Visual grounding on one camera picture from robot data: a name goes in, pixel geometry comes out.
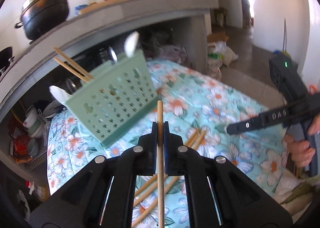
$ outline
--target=tiled floor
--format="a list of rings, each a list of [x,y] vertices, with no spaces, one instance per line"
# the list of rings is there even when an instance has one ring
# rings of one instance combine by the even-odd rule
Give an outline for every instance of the tiled floor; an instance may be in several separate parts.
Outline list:
[[[269,76],[269,58],[272,53],[252,45],[253,30],[225,28],[229,36],[227,45],[239,56],[227,68],[223,66],[222,82],[239,90],[269,108],[284,104],[282,95],[275,89]]]

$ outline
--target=human hand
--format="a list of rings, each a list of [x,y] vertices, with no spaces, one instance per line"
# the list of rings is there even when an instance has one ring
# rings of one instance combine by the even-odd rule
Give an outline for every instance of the human hand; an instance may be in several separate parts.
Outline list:
[[[309,129],[308,134],[314,135],[315,133],[320,131],[320,114],[317,115]],[[294,142],[294,139],[291,135],[286,134],[284,136],[284,141],[287,142],[287,149],[292,154],[291,159],[295,161],[296,166],[301,168],[307,166],[311,160],[314,154],[316,153],[315,148],[309,148],[310,142],[303,140],[299,142]]]

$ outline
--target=bolt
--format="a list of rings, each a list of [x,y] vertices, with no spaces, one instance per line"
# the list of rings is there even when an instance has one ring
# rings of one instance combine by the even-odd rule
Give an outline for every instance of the bolt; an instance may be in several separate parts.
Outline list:
[[[187,150],[188,150],[187,146],[179,146],[178,147],[178,151],[180,151],[180,152],[186,152]]]
[[[94,159],[94,161],[96,162],[96,163],[103,163],[104,162],[104,156],[102,156],[102,155],[100,155],[100,156],[96,156],[95,157],[95,159]]]
[[[134,152],[141,152],[141,151],[143,151],[143,147],[141,147],[141,146],[134,146],[134,147],[133,147],[133,151],[134,151]]]
[[[226,158],[223,157],[223,156],[218,156],[218,157],[216,158],[216,162],[218,162],[218,163],[220,163],[220,164],[223,164],[223,163],[226,162]]]

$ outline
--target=perforated plastic basket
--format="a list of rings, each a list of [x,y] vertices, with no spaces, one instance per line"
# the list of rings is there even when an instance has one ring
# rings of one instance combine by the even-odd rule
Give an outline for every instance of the perforated plastic basket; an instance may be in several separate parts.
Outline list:
[[[91,74],[94,80],[77,90],[65,105],[108,146],[155,108],[158,96],[142,50],[114,65],[104,63]]]

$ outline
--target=wooden chopstick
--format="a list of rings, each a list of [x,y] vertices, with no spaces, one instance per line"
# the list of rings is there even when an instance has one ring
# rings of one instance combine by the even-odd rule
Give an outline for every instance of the wooden chopstick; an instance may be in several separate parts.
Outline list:
[[[89,79],[86,77],[80,75],[78,72],[76,72],[74,69],[70,68],[66,63],[62,62],[58,58],[53,58],[56,62],[58,62],[61,66],[63,66],[66,70],[70,71],[73,75],[77,76],[79,79],[82,79],[84,82],[88,83]]]
[[[190,147],[195,139],[198,136],[198,132],[199,129],[195,129],[195,131],[193,132],[193,134],[190,136],[190,138],[185,142],[185,146]],[[150,178],[146,183],[144,183],[135,193],[134,196],[138,196],[139,194],[141,194],[148,186],[150,186],[153,182],[155,182],[158,178],[158,174],[154,175],[152,178]]]
[[[192,146],[192,148],[194,150],[197,150],[205,136],[206,132],[205,130],[201,131],[201,134],[199,136],[199,138],[197,139],[196,143]],[[171,189],[171,187],[177,182],[177,180],[179,179],[179,176],[175,176],[173,177],[170,182],[165,186],[164,188],[164,193],[167,194],[168,191]],[[150,206],[136,219],[132,222],[131,227],[136,227],[150,212],[153,208],[156,207],[156,205],[158,204],[158,199],[155,199]]]
[[[89,72],[87,72],[83,67],[81,67],[78,63],[76,63],[72,58],[69,58],[57,47],[52,47],[52,48],[55,50],[56,53],[60,54],[62,58],[64,58],[71,66],[73,66],[77,71],[79,71],[87,79],[93,80],[93,76]]]
[[[188,147],[191,147],[191,145],[194,143],[194,141],[197,138],[198,132],[199,132],[199,129],[196,129],[195,132],[190,136],[190,138],[188,139],[188,141],[184,145],[188,146]],[[145,200],[157,188],[157,186],[158,186],[158,184],[156,182],[153,183],[141,196],[139,196],[139,198],[137,198],[133,202],[133,207],[136,207],[139,203],[141,203],[143,200]]]
[[[157,169],[158,169],[158,226],[164,228],[164,152],[163,152],[163,102],[158,101],[158,142],[157,142]]]

